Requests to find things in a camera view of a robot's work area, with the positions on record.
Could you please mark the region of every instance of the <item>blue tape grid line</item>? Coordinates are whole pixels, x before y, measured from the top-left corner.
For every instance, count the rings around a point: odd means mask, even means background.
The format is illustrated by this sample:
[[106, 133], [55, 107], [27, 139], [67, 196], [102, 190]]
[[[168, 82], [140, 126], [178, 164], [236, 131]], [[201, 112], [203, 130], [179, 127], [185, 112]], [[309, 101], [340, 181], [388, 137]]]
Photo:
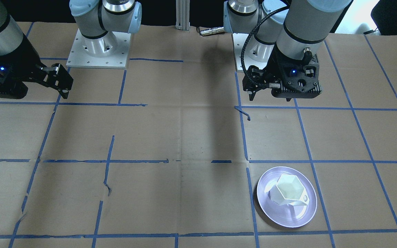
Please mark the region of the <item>blue tape grid line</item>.
[[[237, 86], [237, 97], [238, 97], [238, 110], [241, 110], [241, 96], [240, 96], [240, 86], [238, 85], [238, 75], [235, 72], [235, 84]], [[247, 158], [247, 145], [246, 145], [246, 133], [244, 131], [244, 121], [243, 121], [243, 113], [240, 111], [240, 122], [241, 122], [241, 135], [243, 137], [243, 148], [244, 148], [244, 157]]]
[[183, 61], [178, 60], [158, 60], [158, 59], [147, 59], [147, 58], [131, 58], [131, 61], [159, 61], [159, 62], [178, 62], [183, 63]]
[[175, 234], [174, 236], [174, 248], [179, 248], [179, 235]]
[[[0, 104], [19, 104], [19, 105], [55, 105], [55, 102], [0, 102]], [[87, 106], [148, 106], [143, 103], [96, 103], [96, 102], [59, 102], [58, 105], [87, 105]]]
[[213, 160], [211, 163], [219, 163], [219, 164], [225, 164], [225, 163], [232, 163], [232, 160]]
[[[21, 105], [55, 105], [55, 102], [1, 102], [0, 104], [21, 104]], [[88, 105], [88, 106], [148, 106], [143, 103], [100, 103], [100, 102], [60, 102], [59, 105]], [[243, 109], [279, 109], [279, 110], [296, 110], [293, 106], [234, 106], [238, 111], [249, 117], [249, 114]], [[340, 108], [340, 107], [299, 107], [300, 110], [360, 110], [360, 111], [397, 111], [397, 108]]]
[[[397, 229], [358, 229], [358, 230], [333, 230], [333, 234], [380, 234], [397, 233]], [[282, 232], [258, 232], [258, 236], [291, 236], [291, 235], [320, 235], [329, 234], [329, 231], [282, 231]], [[13, 235], [0, 235], [0, 239], [10, 239]], [[167, 237], [239, 237], [254, 236], [253, 232], [194, 232], [191, 234], [98, 234], [96, 238], [167, 238]], [[94, 234], [74, 235], [33, 235], [17, 234], [15, 239], [43, 239], [43, 238], [94, 238]]]
[[103, 206], [103, 204], [104, 204], [103, 201], [99, 202], [98, 216], [96, 218], [96, 226], [94, 228], [93, 242], [91, 243], [91, 248], [95, 248], [96, 247], [96, 239], [98, 238], [99, 224], [101, 223], [101, 214], [102, 214], [102, 206]]
[[105, 179], [104, 179], [104, 185], [108, 188], [108, 196], [110, 196], [111, 194], [111, 188], [110, 186], [107, 184], [107, 180], [108, 180], [108, 172], [110, 170], [110, 161], [111, 161], [111, 153], [113, 151], [113, 146], [114, 146], [114, 135], [111, 138], [111, 143], [110, 143], [110, 148], [108, 150], [108, 157], [107, 157], [107, 163], [105, 166]]
[[312, 159], [312, 153], [310, 152], [309, 142], [307, 141], [307, 136], [306, 136], [306, 131], [304, 129], [303, 119], [301, 118], [301, 113], [298, 108], [298, 102], [296, 101], [296, 99], [293, 99], [293, 101], [295, 103], [296, 113], [298, 114], [298, 120], [299, 120], [299, 125], [301, 126], [301, 132], [303, 133], [304, 143], [306, 144], [307, 155], [309, 156], [309, 160], [311, 161], [310, 164], [312, 167], [312, 172], [313, 172], [313, 176], [315, 179], [316, 188], [318, 190], [321, 207], [323, 208], [324, 218], [326, 219], [326, 225], [327, 225], [327, 230], [329, 232], [330, 242], [332, 243], [332, 248], [336, 248], [334, 236], [332, 233], [332, 228], [330, 227], [329, 217], [327, 215], [326, 206], [324, 204], [323, 194], [321, 192], [321, 187], [319, 186], [318, 176], [316, 174], [315, 165], [314, 165], [314, 162]]
[[122, 159], [110, 159], [110, 160], [52, 160], [47, 159], [43, 160], [43, 163], [130, 163], [130, 164], [137, 164], [137, 163], [169, 163], [168, 159], [165, 160], [122, 160]]
[[123, 71], [122, 86], [120, 87], [119, 100], [117, 104], [122, 103], [123, 88], [125, 88], [126, 70]]
[[[335, 63], [335, 60], [334, 60], [334, 58], [333, 58], [333, 56], [332, 56], [332, 52], [330, 51], [330, 48], [329, 48], [329, 46], [328, 46], [328, 44], [327, 44], [326, 41], [324, 41], [324, 44], [326, 44], [327, 51], [328, 51], [328, 53], [329, 53], [329, 56], [330, 56], [330, 59], [332, 60], [333, 65], [334, 65], [334, 67], [335, 67], [335, 70], [336, 70], [336, 72], [337, 72], [337, 75], [338, 75], [339, 81], [340, 81], [340, 83], [341, 83], [341, 86], [342, 86], [342, 88], [344, 89], [344, 93], [345, 93], [345, 95], [346, 95], [346, 97], [347, 97], [347, 101], [348, 101], [348, 103], [349, 103], [349, 105], [350, 105], [350, 108], [353, 108], [352, 101], [350, 100], [350, 97], [348, 96], [347, 90], [345, 89], [344, 82], [343, 82], [343, 80], [342, 80], [342, 77], [341, 77], [341, 75], [340, 75], [340, 72], [339, 72], [339, 70], [338, 70], [338, 67], [337, 67], [337, 65], [336, 65], [336, 63]], [[374, 160], [374, 158], [373, 158], [373, 155], [372, 155], [372, 153], [371, 153], [371, 150], [370, 150], [370, 146], [369, 146], [368, 143], [367, 143], [367, 139], [365, 138], [364, 132], [363, 132], [363, 130], [362, 130], [362, 128], [361, 128], [361, 125], [360, 125], [360, 123], [359, 123], [358, 116], [356, 115], [355, 110], [352, 110], [352, 113], [353, 113], [353, 116], [354, 116], [354, 118], [355, 118], [356, 124], [358, 125], [358, 129], [359, 129], [359, 132], [361, 133], [361, 136], [362, 136], [362, 139], [363, 139], [363, 141], [364, 141], [364, 144], [365, 144], [365, 146], [366, 146], [366, 148], [367, 148], [368, 154], [369, 154], [369, 156], [370, 156], [370, 160], [372, 160], [372, 162], [373, 162], [373, 167], [375, 168], [376, 176], [378, 177], [379, 183], [380, 183], [381, 188], [382, 188], [382, 190], [383, 190], [383, 192], [384, 192], [384, 196], [386, 197], [387, 203], [388, 203], [388, 205], [389, 205], [389, 207], [390, 207], [390, 210], [391, 210], [391, 212], [392, 212], [393, 218], [394, 218], [394, 220], [395, 220], [395, 222], [396, 222], [396, 226], [397, 226], [397, 216], [396, 216], [396, 214], [395, 214], [395, 212], [394, 212], [393, 206], [392, 206], [391, 201], [390, 201], [390, 198], [389, 198], [389, 196], [388, 196], [388, 194], [387, 194], [387, 190], [386, 190], [386, 188], [385, 188], [385, 186], [384, 186], [384, 183], [383, 183], [383, 181], [382, 181], [381, 175], [379, 174], [378, 168], [377, 168], [377, 166], [376, 166], [376, 162], [375, 162], [375, 160]]]
[[[27, 163], [30, 159], [0, 159], [0, 162], [14, 162], [14, 163]], [[74, 159], [46, 159], [41, 160], [43, 163], [106, 163], [107, 160], [74, 160]], [[121, 160], [121, 159], [111, 159], [110, 163], [169, 163], [169, 159], [164, 160]], [[301, 163], [311, 163], [321, 164], [321, 163], [377, 163], [377, 164], [397, 164], [397, 161], [387, 161], [387, 160], [249, 160], [249, 163], [261, 164], [301, 164]], [[213, 160], [211, 163], [232, 163], [232, 160]]]
[[379, 66], [381, 67], [381, 70], [384, 72], [384, 76], [386, 77], [387, 82], [389, 83], [390, 88], [392, 89], [392, 91], [393, 91], [393, 93], [394, 93], [394, 95], [396, 96], [396, 99], [397, 99], [397, 93], [396, 93], [396, 91], [395, 91], [395, 89], [394, 89], [394, 87], [393, 87], [393, 85], [392, 85], [392, 83], [391, 83], [390, 78], [388, 77], [388, 75], [387, 75], [387, 73], [386, 73], [386, 71], [385, 71], [385, 69], [384, 69], [384, 66], [381, 64], [381, 61], [379, 61], [379, 58], [378, 58], [378, 56], [376, 55], [376, 52], [375, 52], [375, 50], [373, 49], [373, 47], [371, 46], [370, 41], [368, 40], [368, 38], [367, 38], [366, 35], [364, 35], [364, 38], [366, 39], [367, 44], [369, 45], [371, 51], [373, 52], [373, 55], [375, 55], [376, 61], [378, 62]]
[[[237, 109], [279, 109], [279, 110], [296, 110], [293, 106], [238, 106]], [[397, 111], [397, 108], [344, 108], [344, 107], [298, 107], [300, 110], [362, 110], [362, 111]]]
[[258, 239], [258, 229], [257, 229], [257, 217], [255, 216], [255, 206], [254, 206], [254, 192], [252, 191], [251, 173], [249, 168], [246, 168], [247, 175], [247, 185], [249, 186], [249, 195], [251, 199], [251, 211], [252, 211], [252, 221], [254, 224], [254, 236], [255, 236], [255, 247], [260, 248], [260, 241]]
[[27, 38], [28, 38], [28, 36], [29, 36], [29, 34], [30, 34], [30, 31], [32, 30], [33, 24], [34, 24], [34, 22], [32, 22], [32, 23], [30, 24], [29, 30], [28, 30], [27, 33], [26, 33], [26, 37], [27, 37]]

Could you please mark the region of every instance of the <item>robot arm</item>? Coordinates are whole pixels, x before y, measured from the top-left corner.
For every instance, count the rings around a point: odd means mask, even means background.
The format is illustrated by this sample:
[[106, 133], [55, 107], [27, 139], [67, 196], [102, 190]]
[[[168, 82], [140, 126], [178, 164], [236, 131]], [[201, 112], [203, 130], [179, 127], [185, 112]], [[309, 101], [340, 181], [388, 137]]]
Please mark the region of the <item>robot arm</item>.
[[[241, 19], [249, 22], [255, 20], [255, 17], [247, 15], [254, 11], [246, 12], [246, 9], [255, 6], [255, 2], [257, 0], [228, 1], [225, 8], [230, 11], [227, 11], [229, 18], [228, 21], [225, 20], [225, 30], [232, 29], [231, 25], [237, 19], [238, 22]], [[241, 53], [245, 73], [243, 89], [249, 93], [249, 100], [252, 101], [259, 90], [267, 88], [272, 90], [274, 97], [286, 98], [287, 101], [292, 98], [314, 98], [321, 94], [323, 89], [318, 81], [316, 52], [350, 2], [351, 0], [293, 0], [286, 7], [284, 1], [264, 0], [263, 11], [259, 12], [267, 15], [251, 30]], [[271, 6], [284, 7], [271, 9]], [[277, 15], [287, 9], [284, 21], [279, 23]], [[252, 36], [258, 42], [274, 45], [263, 69], [253, 65], [246, 69], [244, 66], [244, 52]]]
[[65, 99], [73, 85], [61, 64], [47, 67], [41, 63], [32, 44], [0, 2], [0, 97], [22, 99], [28, 91], [23, 82], [51, 87]]

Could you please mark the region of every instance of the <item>metal rod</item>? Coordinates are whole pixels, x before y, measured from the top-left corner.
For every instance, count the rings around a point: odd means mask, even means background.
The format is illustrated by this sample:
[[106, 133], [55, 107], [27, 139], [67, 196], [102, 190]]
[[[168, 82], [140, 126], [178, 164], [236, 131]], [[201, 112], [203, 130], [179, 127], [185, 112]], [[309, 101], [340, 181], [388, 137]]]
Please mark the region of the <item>metal rod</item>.
[[177, 22], [175, 28], [189, 32], [189, 2], [190, 0], [176, 0]]

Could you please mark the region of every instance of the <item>black wall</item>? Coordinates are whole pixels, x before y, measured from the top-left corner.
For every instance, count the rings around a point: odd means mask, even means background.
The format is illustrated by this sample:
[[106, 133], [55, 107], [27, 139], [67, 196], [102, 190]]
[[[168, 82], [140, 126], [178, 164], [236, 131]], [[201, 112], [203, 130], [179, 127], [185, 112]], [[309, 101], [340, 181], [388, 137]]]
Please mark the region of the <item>black wall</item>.
[[[69, 0], [1, 0], [16, 21], [74, 22]], [[138, 0], [142, 4], [143, 25], [175, 25], [175, 0]], [[225, 0], [191, 0], [190, 23], [193, 26], [223, 25]]]

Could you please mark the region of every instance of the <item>black cable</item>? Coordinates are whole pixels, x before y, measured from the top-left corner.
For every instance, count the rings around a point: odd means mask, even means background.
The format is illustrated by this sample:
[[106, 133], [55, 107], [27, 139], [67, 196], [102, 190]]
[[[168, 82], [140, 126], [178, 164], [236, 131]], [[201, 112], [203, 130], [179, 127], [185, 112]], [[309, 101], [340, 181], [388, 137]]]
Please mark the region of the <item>black cable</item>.
[[265, 16], [257, 25], [255, 25], [255, 27], [252, 29], [252, 31], [249, 33], [249, 35], [247, 35], [246, 41], [244, 42], [243, 48], [241, 49], [241, 56], [240, 56], [241, 57], [241, 68], [243, 69], [244, 75], [246, 75], [248, 80], [251, 83], [253, 83], [254, 85], [266, 86], [266, 83], [259, 84], [259, 83], [255, 82], [251, 78], [251, 76], [247, 73], [246, 66], [244, 65], [244, 52], [246, 51], [247, 44], [249, 43], [249, 40], [252, 38], [252, 36], [258, 31], [258, 29], [260, 28], [261, 24], [263, 24], [266, 20], [268, 20], [274, 14], [277, 14], [277, 13], [279, 13], [281, 11], [285, 11], [287, 9], [289, 9], [289, 6], [285, 6], [285, 7], [279, 8], [279, 9], [274, 10], [271, 13], [267, 14], [267, 16]]

